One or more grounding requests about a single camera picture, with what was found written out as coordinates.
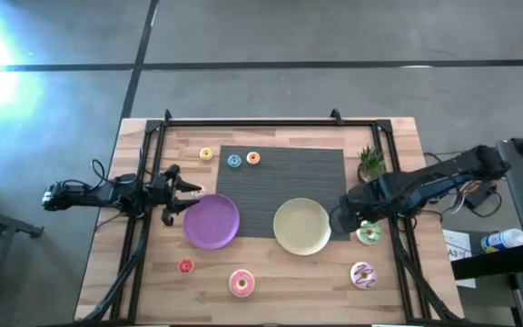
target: gray placemat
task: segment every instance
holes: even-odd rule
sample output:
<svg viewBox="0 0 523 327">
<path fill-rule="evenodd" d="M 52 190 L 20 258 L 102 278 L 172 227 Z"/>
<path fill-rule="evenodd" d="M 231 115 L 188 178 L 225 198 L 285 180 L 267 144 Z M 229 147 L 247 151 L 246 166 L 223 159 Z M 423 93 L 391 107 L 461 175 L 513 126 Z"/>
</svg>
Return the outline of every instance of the gray placemat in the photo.
<svg viewBox="0 0 523 327">
<path fill-rule="evenodd" d="M 252 151 L 260 154 L 258 164 L 246 161 Z M 231 154 L 242 158 L 239 167 L 227 164 Z M 286 201 L 312 199 L 329 213 L 345 192 L 342 150 L 222 146 L 217 193 L 230 197 L 239 208 L 237 236 L 275 237 L 273 215 Z M 348 234 L 331 234 L 331 240 L 349 239 Z"/>
</svg>

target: paper sheet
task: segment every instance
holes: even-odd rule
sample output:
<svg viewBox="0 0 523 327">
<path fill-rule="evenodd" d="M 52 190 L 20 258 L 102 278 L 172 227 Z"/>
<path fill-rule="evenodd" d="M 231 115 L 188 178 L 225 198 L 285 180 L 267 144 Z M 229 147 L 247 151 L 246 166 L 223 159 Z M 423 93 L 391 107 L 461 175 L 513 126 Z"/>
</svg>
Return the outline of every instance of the paper sheet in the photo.
<svg viewBox="0 0 523 327">
<path fill-rule="evenodd" d="M 447 244 L 450 261 L 469 258 L 471 256 L 469 234 L 443 230 L 443 238 Z M 462 287 L 476 288 L 475 278 L 455 281 L 455 284 Z"/>
</svg>

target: gray floor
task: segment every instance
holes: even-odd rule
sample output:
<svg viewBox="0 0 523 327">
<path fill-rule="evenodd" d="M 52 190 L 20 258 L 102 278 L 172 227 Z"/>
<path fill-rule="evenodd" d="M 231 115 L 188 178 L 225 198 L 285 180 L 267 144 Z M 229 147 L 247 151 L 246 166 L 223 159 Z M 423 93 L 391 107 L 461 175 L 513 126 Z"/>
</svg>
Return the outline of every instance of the gray floor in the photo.
<svg viewBox="0 0 523 327">
<path fill-rule="evenodd" d="M 0 0 L 0 64 L 132 63 L 148 0 Z M 523 59 L 523 0 L 162 0 L 146 62 Z M 48 213 L 54 181 L 95 181 L 110 162 L 130 72 L 0 73 L 0 213 L 45 226 L 18 235 L 0 280 L 0 326 L 70 322 L 97 210 Z M 523 67 L 144 72 L 132 117 L 417 118 L 423 148 L 523 136 Z M 504 205 L 450 229 L 518 224 Z M 509 322 L 466 307 L 470 317 Z"/>
</svg>

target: wooden table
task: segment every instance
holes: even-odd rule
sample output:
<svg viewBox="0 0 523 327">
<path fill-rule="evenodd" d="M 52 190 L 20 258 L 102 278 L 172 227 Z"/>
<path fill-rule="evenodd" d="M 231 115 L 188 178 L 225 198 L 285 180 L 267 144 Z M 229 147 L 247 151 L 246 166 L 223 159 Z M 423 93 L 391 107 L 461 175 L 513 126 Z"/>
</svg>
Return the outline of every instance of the wooden table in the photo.
<svg viewBox="0 0 523 327">
<path fill-rule="evenodd" d="M 423 167 L 414 118 L 390 119 L 401 169 Z M 123 121 L 112 177 L 136 171 L 145 122 Z M 359 151 L 367 144 L 373 145 L 373 140 L 370 128 L 354 126 L 169 127 L 161 167 L 179 164 L 185 181 L 214 193 L 222 144 L 343 149 L 347 188 L 351 188 L 357 183 Z M 199 159 L 203 147 L 211 147 L 216 154 L 209 162 Z M 383 148 L 389 158 L 388 147 Z M 99 222 L 114 214 L 113 210 L 102 210 Z M 158 217 L 160 210 L 153 216 L 137 323 L 404 322 L 386 221 L 380 221 L 383 235 L 375 245 L 367 247 L 353 234 L 350 242 L 329 242 L 318 253 L 301 257 L 286 253 L 275 239 L 269 238 L 239 237 L 220 250 L 196 249 L 183 235 L 183 215 L 175 219 L 173 227 L 165 227 Z M 124 219 L 117 219 L 96 232 L 76 318 L 91 311 L 113 283 L 125 225 Z M 415 234 L 425 278 L 448 307 L 463 317 L 438 217 L 421 215 Z M 195 261 L 195 270 L 189 275 L 177 271 L 183 258 Z M 350 268 L 358 261 L 371 263 L 377 271 L 379 280 L 371 290 L 359 290 L 350 281 Z M 230 274 L 240 268 L 256 278 L 255 291 L 247 299 L 233 297 L 228 289 Z M 412 282 L 410 289 L 415 312 L 419 312 Z M 128 305 L 127 291 L 125 287 L 121 312 Z"/>
</svg>

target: beige plate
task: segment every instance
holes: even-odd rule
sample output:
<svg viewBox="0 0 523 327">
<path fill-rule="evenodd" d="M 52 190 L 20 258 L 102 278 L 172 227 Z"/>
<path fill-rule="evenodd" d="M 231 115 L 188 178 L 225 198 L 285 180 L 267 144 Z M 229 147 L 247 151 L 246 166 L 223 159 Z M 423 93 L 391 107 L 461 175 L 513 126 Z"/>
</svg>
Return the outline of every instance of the beige plate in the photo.
<svg viewBox="0 0 523 327">
<path fill-rule="evenodd" d="M 286 251 L 298 255 L 318 252 L 331 237 L 328 213 L 310 199 L 292 199 L 273 217 L 273 232 Z"/>
</svg>

